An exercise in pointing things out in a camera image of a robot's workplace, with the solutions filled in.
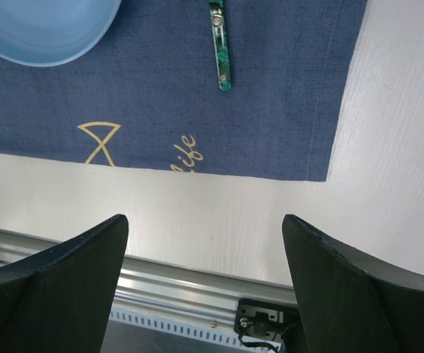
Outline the light blue plastic plate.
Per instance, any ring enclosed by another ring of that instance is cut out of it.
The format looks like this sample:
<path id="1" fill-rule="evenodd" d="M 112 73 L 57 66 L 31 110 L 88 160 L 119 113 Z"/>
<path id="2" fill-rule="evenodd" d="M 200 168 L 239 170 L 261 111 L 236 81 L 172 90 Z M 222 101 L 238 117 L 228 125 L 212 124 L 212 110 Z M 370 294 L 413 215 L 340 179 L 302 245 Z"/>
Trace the light blue plastic plate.
<path id="1" fill-rule="evenodd" d="M 106 34 L 120 1 L 0 0 L 0 58 L 32 67 L 72 62 Z"/>

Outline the spoon with green handle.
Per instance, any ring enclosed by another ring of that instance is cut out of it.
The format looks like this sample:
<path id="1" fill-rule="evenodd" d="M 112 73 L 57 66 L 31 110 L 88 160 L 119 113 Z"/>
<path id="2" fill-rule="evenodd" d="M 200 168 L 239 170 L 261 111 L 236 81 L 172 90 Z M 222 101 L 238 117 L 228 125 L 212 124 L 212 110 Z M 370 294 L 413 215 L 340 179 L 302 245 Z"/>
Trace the spoon with green handle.
<path id="1" fill-rule="evenodd" d="M 210 22 L 212 26 L 218 85 L 222 91 L 227 92 L 231 90 L 231 69 L 226 36 L 224 3 L 222 0 L 217 0 L 208 1 L 208 4 Z"/>

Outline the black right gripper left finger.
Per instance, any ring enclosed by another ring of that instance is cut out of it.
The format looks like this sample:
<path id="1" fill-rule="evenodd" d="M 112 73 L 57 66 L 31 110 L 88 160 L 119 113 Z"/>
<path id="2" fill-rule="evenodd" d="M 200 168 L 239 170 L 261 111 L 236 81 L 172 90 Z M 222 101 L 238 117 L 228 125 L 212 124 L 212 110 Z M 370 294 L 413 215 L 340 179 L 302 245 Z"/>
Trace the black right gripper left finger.
<path id="1" fill-rule="evenodd" d="M 115 215 L 0 267 L 0 352 L 99 352 L 129 223 Z"/>

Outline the blue fish-print placemat cloth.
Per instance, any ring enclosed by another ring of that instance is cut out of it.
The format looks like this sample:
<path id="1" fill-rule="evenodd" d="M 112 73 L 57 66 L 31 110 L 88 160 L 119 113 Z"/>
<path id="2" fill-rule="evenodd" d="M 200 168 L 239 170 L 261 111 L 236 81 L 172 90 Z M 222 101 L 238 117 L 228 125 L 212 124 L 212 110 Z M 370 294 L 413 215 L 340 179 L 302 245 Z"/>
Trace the blue fish-print placemat cloth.
<path id="1" fill-rule="evenodd" d="M 208 1 L 120 1 L 78 59 L 0 58 L 0 154 L 323 182 L 365 1 L 223 1 L 231 90 Z"/>

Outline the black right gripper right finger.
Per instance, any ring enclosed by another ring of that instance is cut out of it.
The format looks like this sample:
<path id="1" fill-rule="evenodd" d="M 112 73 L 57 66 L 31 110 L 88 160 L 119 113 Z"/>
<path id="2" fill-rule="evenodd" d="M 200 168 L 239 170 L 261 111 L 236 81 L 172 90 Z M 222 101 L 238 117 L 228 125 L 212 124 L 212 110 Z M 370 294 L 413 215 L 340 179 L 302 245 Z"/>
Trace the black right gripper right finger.
<path id="1" fill-rule="evenodd" d="M 296 215 L 282 234 L 307 352 L 424 352 L 424 275 Z"/>

